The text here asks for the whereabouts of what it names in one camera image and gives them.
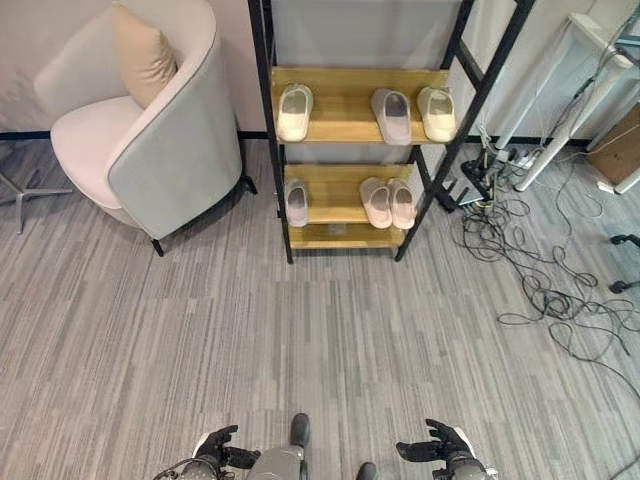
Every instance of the beige cushion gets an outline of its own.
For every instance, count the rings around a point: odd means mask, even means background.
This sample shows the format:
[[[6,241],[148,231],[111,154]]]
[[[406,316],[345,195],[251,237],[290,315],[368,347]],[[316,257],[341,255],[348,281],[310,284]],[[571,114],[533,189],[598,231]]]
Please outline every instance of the beige cushion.
[[[147,108],[176,73],[169,41],[120,3],[113,4],[114,35],[120,74],[129,93]]]

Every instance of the robotic hand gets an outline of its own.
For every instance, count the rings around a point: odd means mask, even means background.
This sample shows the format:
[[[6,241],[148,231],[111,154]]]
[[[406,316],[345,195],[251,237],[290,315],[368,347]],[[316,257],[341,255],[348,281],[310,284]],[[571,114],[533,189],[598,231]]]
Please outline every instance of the robotic hand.
[[[435,439],[430,442],[396,444],[400,456],[408,462],[433,462],[444,460],[446,469],[433,472],[434,480],[485,480],[492,478],[484,465],[476,459],[471,448],[455,429],[427,419],[430,435]]]
[[[260,458],[259,451],[226,446],[231,441],[231,435],[237,431],[238,426],[231,425],[204,436],[196,446],[192,458],[183,460],[160,472],[154,477],[154,480],[162,478],[230,480],[233,478],[233,474],[223,470],[225,467],[251,469]],[[183,465],[183,471],[178,475],[176,469]]]

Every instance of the cardboard box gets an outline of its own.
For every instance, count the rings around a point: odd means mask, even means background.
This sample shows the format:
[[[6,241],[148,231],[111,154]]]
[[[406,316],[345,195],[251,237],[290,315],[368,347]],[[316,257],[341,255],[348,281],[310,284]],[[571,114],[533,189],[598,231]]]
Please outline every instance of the cardboard box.
[[[614,184],[620,183],[640,168],[640,105],[636,105],[588,155],[593,166]],[[607,145],[634,127],[635,130]]]

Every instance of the chair leg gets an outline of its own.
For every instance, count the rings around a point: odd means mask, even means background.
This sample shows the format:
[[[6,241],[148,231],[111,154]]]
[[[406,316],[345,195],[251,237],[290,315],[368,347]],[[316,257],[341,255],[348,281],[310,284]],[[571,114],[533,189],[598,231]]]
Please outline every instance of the chair leg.
[[[640,247],[640,237],[637,237],[636,235],[616,235],[615,237],[611,237],[609,241],[614,245],[620,245],[624,242],[631,242],[636,247]]]
[[[256,188],[256,184],[253,183],[253,179],[249,175],[241,175],[240,182],[244,184],[244,186],[254,195],[258,194],[258,189]]]
[[[159,257],[164,257],[164,250],[162,249],[162,245],[155,238],[151,239],[151,245],[153,245],[153,249],[156,251]]]
[[[33,175],[31,175],[31,179],[27,182],[27,185],[32,182],[34,177],[37,175],[38,171],[36,170]],[[24,225],[24,204],[27,200],[31,198],[37,197],[45,197],[49,195],[66,195],[68,193],[73,193],[73,190],[68,188],[21,188],[16,185],[10,178],[3,175],[0,172],[0,183],[4,184],[10,190],[13,191],[15,197],[13,199],[8,199],[0,202],[0,205],[6,205],[12,202],[16,202],[16,232],[18,235],[22,233],[22,227]]]
[[[612,285],[609,285],[609,290],[611,290],[612,293],[622,293],[625,290],[629,290],[630,288],[637,287],[637,286],[640,286],[640,280],[637,282],[631,282],[631,283],[618,280]]]
[[[24,201],[24,194],[19,193],[16,195],[16,233],[22,235],[22,225],[24,221],[22,219],[22,204]]]

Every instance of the chair base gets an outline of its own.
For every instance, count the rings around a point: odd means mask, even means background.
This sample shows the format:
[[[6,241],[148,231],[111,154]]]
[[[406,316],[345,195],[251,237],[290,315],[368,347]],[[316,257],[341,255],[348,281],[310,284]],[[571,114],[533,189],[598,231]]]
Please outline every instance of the chair base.
[[[27,185],[31,183],[33,178],[38,174],[38,171],[34,171],[31,178],[27,182]],[[32,198],[47,197],[50,195],[66,195],[73,193],[73,190],[69,188],[20,188],[10,178],[6,177],[0,172],[0,182],[5,184],[14,193],[14,198],[9,198],[0,201],[0,206],[10,203],[16,203],[16,233],[20,235],[22,233],[22,226],[24,225],[24,209],[25,202]]]
[[[635,246],[640,247],[640,237],[637,237],[636,235],[616,235],[614,237],[611,237],[609,241],[614,245],[620,245],[624,242],[631,242]],[[618,280],[617,282],[609,285],[609,290],[611,290],[611,293],[622,293],[625,290],[629,290],[630,288],[637,286],[640,286],[640,280],[630,283]]]

